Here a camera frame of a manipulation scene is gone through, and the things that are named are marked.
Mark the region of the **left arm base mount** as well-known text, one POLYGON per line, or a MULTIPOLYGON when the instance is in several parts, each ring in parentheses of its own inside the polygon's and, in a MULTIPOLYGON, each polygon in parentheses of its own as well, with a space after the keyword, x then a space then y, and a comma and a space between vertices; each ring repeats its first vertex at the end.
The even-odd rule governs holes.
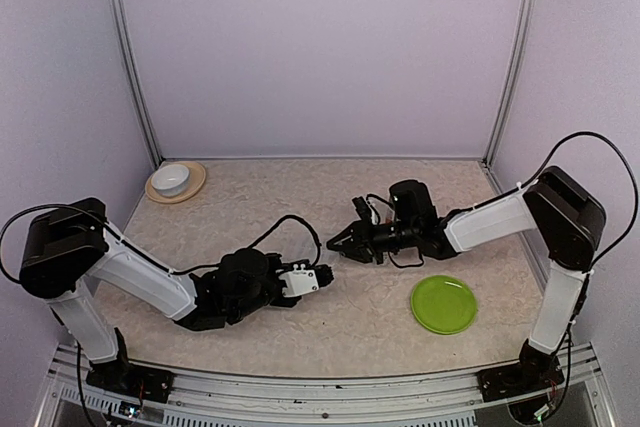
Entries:
POLYGON ((141 401, 167 403, 174 374, 165 369, 134 364, 127 359, 115 359, 106 363, 91 363, 86 382, 90 386, 141 401))

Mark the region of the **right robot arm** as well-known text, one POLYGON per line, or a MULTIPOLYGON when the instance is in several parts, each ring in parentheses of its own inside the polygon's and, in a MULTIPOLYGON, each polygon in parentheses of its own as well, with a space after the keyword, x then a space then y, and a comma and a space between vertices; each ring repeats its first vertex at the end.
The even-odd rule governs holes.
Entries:
POLYGON ((416 249, 420 258, 448 260, 502 238, 540 238, 548 259, 543 300, 521 361, 511 370, 512 383, 523 391, 549 376, 549 358, 584 305, 595 265, 621 242, 601 245, 604 206, 549 158, 510 190, 445 216, 438 215, 427 185, 415 179, 390 187, 384 200, 392 212, 387 223, 374 221, 374 209, 364 198, 352 202, 357 220, 326 246, 363 264, 381 263, 403 249, 416 249))

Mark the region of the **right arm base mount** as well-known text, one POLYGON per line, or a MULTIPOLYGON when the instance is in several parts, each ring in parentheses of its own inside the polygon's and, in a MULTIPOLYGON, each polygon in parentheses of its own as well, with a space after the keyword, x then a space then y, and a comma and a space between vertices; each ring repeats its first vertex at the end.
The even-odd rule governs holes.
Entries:
POLYGON ((557 355, 543 353, 527 341, 516 362, 482 369, 476 378, 484 402, 536 392, 565 381, 557 355))

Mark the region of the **clear plastic pill organizer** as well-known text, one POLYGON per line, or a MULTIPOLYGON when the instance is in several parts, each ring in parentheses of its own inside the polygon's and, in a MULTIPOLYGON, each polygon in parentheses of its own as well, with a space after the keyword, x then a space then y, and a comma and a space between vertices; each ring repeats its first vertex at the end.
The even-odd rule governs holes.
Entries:
POLYGON ((318 262, 315 264, 316 267, 320 265, 328 265, 329 267, 334 268, 338 265, 342 265, 345 262, 345 257, 338 252, 330 251, 324 246, 322 246, 320 249, 317 249, 316 245, 313 242, 302 242, 298 243, 293 248, 292 263, 298 269, 309 268, 316 258, 317 253, 320 253, 320 255, 318 258, 318 262))

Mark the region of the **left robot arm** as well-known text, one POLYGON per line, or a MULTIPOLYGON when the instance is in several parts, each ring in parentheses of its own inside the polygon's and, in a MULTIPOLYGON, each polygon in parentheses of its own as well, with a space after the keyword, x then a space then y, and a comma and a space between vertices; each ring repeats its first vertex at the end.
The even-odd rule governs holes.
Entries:
POLYGON ((292 308, 334 279, 331 267, 317 258, 286 263, 278 253, 259 251, 257 243, 214 264, 177 270, 126 238, 94 197, 24 209, 1 231, 26 216, 32 220, 20 270, 12 275, 3 268, 2 274, 44 300, 121 392, 133 390, 140 371, 127 359, 123 335, 99 311, 88 280, 138 298, 186 330, 205 332, 235 325, 264 307, 292 308))

